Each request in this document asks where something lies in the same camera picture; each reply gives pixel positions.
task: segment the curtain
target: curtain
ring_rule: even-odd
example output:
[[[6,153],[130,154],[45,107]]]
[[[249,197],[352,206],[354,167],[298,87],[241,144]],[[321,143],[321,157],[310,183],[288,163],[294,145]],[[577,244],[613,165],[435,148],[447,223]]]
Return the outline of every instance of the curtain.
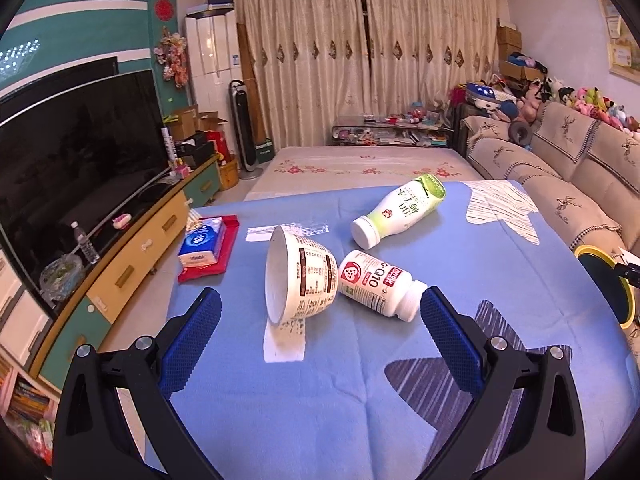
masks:
[[[367,10],[374,113],[443,105],[455,85],[490,76],[498,0],[367,0]]]
[[[276,149],[327,144],[337,116],[369,112],[360,0],[234,0]]]

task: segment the metal screw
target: metal screw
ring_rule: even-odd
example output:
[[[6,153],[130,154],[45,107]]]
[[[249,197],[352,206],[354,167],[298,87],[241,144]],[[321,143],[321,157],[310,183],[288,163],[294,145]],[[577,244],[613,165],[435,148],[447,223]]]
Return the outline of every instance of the metal screw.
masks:
[[[136,340],[136,348],[138,350],[146,350],[153,343],[153,339],[151,339],[148,335],[143,335]]]
[[[554,357],[555,359],[562,359],[564,357],[564,352],[562,351],[561,348],[558,348],[557,346],[552,346],[549,349],[549,353],[551,354],[551,357]]]
[[[78,347],[78,350],[76,350],[76,355],[78,357],[87,357],[90,351],[91,347],[89,345],[82,345]]]
[[[497,335],[496,337],[491,338],[491,346],[496,350],[504,350],[507,348],[507,340]]]

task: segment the blue tablecloth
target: blue tablecloth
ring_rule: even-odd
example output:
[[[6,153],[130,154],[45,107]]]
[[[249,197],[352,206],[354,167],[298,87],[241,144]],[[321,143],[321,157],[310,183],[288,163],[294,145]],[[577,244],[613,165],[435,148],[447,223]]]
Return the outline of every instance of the blue tablecloth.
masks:
[[[439,286],[485,332],[519,348],[563,345],[572,358],[590,476],[639,405],[638,370],[616,318],[539,213],[529,215],[540,238],[535,245],[503,221],[469,224],[471,190],[460,182],[446,188],[436,212],[369,252]],[[306,320],[304,360],[265,362],[268,242],[245,241],[247,229],[325,224],[328,231],[314,240],[339,264],[357,248],[350,222],[391,189],[200,210],[238,215],[240,231],[224,275],[174,286],[169,317],[183,314],[204,286],[220,293],[223,311],[186,388],[171,402],[225,480],[413,480],[465,409],[468,397],[453,384],[419,316],[411,323],[389,319],[340,294]],[[147,463],[161,468],[146,448]]]

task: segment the tissue pack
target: tissue pack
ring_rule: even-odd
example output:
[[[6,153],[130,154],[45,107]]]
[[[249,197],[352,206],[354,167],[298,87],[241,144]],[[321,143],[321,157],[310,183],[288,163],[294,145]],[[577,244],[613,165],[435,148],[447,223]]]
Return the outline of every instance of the tissue pack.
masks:
[[[182,242],[178,258],[183,267],[203,267],[218,262],[225,223],[222,218],[201,218]]]

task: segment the blue gripper pad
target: blue gripper pad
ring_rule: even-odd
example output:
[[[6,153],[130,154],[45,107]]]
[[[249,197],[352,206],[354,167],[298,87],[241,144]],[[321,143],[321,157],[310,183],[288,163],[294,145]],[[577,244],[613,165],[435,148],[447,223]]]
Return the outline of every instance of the blue gripper pad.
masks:
[[[484,389],[483,367],[486,361],[482,348],[486,337],[480,327],[471,318],[458,314],[436,286],[424,291],[420,315],[458,387],[477,399]],[[475,326],[465,322],[465,318]]]
[[[172,393],[179,392],[186,386],[200,355],[218,326],[221,312],[220,295],[211,289],[174,338],[162,358],[158,382],[165,399],[168,400]]]

